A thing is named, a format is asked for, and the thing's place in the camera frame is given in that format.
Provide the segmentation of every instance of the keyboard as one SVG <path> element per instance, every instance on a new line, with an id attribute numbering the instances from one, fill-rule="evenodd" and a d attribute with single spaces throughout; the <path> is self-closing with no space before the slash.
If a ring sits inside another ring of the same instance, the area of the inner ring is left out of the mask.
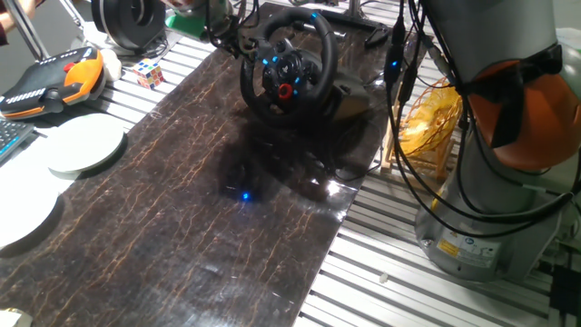
<path id="1" fill-rule="evenodd" d="M 31 124 L 7 122 L 0 120 L 0 163 L 31 134 L 34 126 Z"/>

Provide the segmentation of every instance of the warning label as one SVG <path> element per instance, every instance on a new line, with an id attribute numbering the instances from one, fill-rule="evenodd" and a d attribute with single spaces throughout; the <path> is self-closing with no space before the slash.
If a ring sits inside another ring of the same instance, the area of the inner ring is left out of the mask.
<path id="1" fill-rule="evenodd" d="M 439 240 L 438 248 L 459 261 L 477 267 L 488 268 L 497 256 L 500 243 L 446 232 Z"/>

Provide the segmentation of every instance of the steering wheel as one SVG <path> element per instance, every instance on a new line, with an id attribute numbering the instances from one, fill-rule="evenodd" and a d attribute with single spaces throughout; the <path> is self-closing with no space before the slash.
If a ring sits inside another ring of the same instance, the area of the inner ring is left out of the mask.
<path id="1" fill-rule="evenodd" d="M 321 61 L 315 54 L 292 47 L 285 39 L 271 45 L 269 38 L 277 29 L 301 21 L 315 26 L 322 41 Z M 262 87 L 254 93 L 252 80 L 255 63 L 244 60 L 241 67 L 241 93 L 246 104 L 264 123 L 273 127 L 300 127 L 310 114 L 323 110 L 337 74 L 337 40 L 329 22 L 306 8 L 288 8 L 272 15 L 258 27 L 256 61 L 264 65 Z M 282 114 L 271 110 L 276 104 Z"/>

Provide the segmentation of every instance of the white disc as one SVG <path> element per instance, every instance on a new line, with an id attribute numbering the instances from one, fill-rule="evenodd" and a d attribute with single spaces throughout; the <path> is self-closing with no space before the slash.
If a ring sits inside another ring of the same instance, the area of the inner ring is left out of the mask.
<path id="1" fill-rule="evenodd" d="M 0 249 L 27 236 L 54 209 L 58 192 L 32 179 L 0 187 Z"/>
<path id="2" fill-rule="evenodd" d="M 109 159 L 123 141 L 123 127 L 108 114 L 88 114 L 58 127 L 46 145 L 48 167 L 82 172 Z"/>

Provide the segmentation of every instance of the marble pattern surface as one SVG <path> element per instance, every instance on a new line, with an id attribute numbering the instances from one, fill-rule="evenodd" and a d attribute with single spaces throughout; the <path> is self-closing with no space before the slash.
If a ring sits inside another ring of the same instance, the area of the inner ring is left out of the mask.
<path id="1" fill-rule="evenodd" d="M 365 51 L 366 33 L 336 29 L 348 35 L 340 66 L 364 81 L 382 69 L 385 47 Z M 292 42 L 320 50 L 315 34 Z M 210 55 L 132 129 L 119 161 L 61 196 L 29 246 L 4 248 L 0 308 L 29 312 L 36 327 L 291 326 L 361 183 L 331 172 L 369 167 L 385 114 L 330 154 L 339 132 L 254 121 L 239 71 Z M 371 91 L 373 106 L 384 98 Z"/>

